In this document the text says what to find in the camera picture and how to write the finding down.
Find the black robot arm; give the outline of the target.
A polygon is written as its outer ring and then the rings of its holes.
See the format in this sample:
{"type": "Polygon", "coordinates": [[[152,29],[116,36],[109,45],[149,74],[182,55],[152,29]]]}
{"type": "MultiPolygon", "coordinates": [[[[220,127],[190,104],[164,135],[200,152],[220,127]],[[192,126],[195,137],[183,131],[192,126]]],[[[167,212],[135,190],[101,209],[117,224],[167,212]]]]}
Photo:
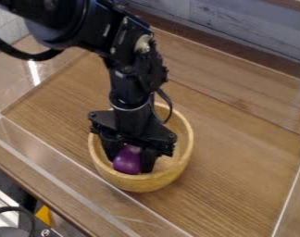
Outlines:
{"type": "Polygon", "coordinates": [[[132,174],[152,171],[157,158],[171,156],[176,135],[155,111],[155,97],[168,81],[149,25],[112,0],[0,0],[0,8],[25,21],[47,50],[29,54],[0,38],[0,52],[21,60],[44,61],[77,47],[97,54],[109,75],[111,109],[88,113],[108,161],[128,146],[140,149],[132,174]]]}

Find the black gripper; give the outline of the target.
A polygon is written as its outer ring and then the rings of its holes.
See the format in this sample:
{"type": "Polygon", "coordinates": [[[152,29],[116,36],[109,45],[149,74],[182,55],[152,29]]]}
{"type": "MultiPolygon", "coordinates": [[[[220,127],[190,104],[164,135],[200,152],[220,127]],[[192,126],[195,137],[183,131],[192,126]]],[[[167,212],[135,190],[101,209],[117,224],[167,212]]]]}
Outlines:
{"type": "Polygon", "coordinates": [[[141,149],[141,173],[151,173],[159,156],[172,156],[176,135],[161,125],[151,109],[143,112],[103,110],[88,113],[91,133],[101,141],[108,161],[116,157],[124,144],[132,144],[141,149]]]}

